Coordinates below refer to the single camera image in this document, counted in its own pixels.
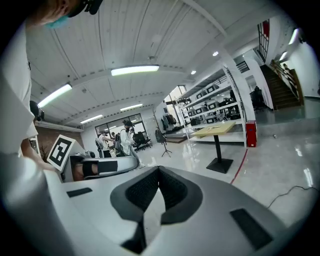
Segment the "white pillar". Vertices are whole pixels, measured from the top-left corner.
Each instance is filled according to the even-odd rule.
[[[250,96],[250,89],[246,79],[242,76],[241,72],[237,68],[237,65],[234,59],[230,56],[230,54],[226,51],[225,48],[223,48],[222,46],[219,47],[218,52],[219,52],[221,61],[223,62],[224,66],[226,66],[229,69],[236,83],[236,87],[239,90],[239,95],[242,100],[242,104],[246,114],[246,119],[256,120],[255,111],[254,111],[254,107],[252,105],[251,96]]]

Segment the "face mask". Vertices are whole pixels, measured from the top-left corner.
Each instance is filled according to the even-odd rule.
[[[62,16],[61,18],[57,19],[54,22],[45,24],[45,26],[49,29],[61,28],[67,23],[67,20],[68,20],[68,16]]]

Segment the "black table base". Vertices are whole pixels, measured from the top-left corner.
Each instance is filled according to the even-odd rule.
[[[206,167],[209,170],[226,174],[233,162],[232,159],[225,159],[221,157],[221,149],[218,135],[214,135],[216,158]]]

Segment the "wooden tabletop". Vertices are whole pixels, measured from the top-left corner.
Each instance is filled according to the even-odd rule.
[[[206,128],[202,128],[201,130],[198,130],[194,133],[192,133],[192,136],[212,136],[212,135],[224,135],[226,134],[234,125],[236,122],[226,122],[226,123],[218,123],[216,125],[212,124],[207,126]]]

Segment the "ceiling light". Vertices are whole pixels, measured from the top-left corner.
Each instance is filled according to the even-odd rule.
[[[54,91],[51,93],[48,97],[44,98],[38,105],[40,108],[44,107],[47,105],[49,102],[53,101],[55,98],[59,97],[61,94],[64,94],[65,92],[71,90],[72,87],[70,84],[66,84],[62,86],[60,89]]]
[[[140,66],[127,66],[120,67],[111,70],[112,76],[119,76],[124,74],[131,73],[140,73],[140,72],[154,72],[159,69],[159,65],[140,65]]]
[[[287,51],[282,53],[281,58],[279,59],[279,61],[282,61],[286,57],[287,53],[288,53]]]
[[[80,123],[81,123],[81,124],[85,124],[85,123],[88,123],[88,122],[90,122],[90,121],[92,121],[92,120],[95,120],[95,119],[97,119],[97,118],[101,118],[102,116],[103,116],[102,114],[99,114],[99,115],[96,115],[96,116],[94,116],[94,117],[91,117],[91,118],[89,118],[89,119],[87,119],[87,120],[81,121]]]
[[[137,104],[137,105],[133,105],[133,106],[127,106],[127,107],[124,107],[124,108],[120,108],[120,111],[124,111],[124,110],[129,110],[129,109],[134,109],[134,108],[137,108],[137,107],[141,107],[143,104]]]
[[[289,45],[291,45],[291,44],[296,40],[296,37],[297,37],[297,35],[298,35],[298,31],[299,31],[298,28],[296,28],[296,29],[293,31],[293,34],[292,34],[292,36],[291,36]]]

